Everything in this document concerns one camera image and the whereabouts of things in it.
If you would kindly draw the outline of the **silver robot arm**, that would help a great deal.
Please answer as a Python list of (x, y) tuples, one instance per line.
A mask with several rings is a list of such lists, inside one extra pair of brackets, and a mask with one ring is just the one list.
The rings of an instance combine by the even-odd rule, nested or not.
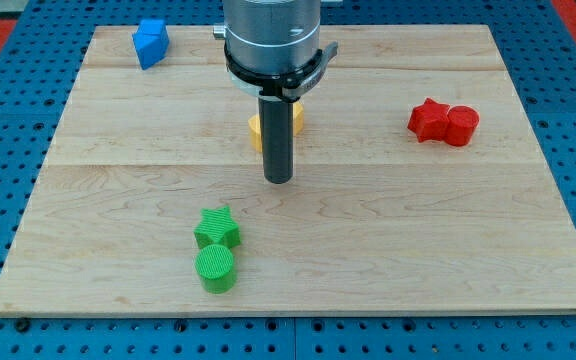
[(231, 81), (265, 101), (293, 103), (323, 78), (338, 44), (320, 46), (319, 0), (224, 0)]

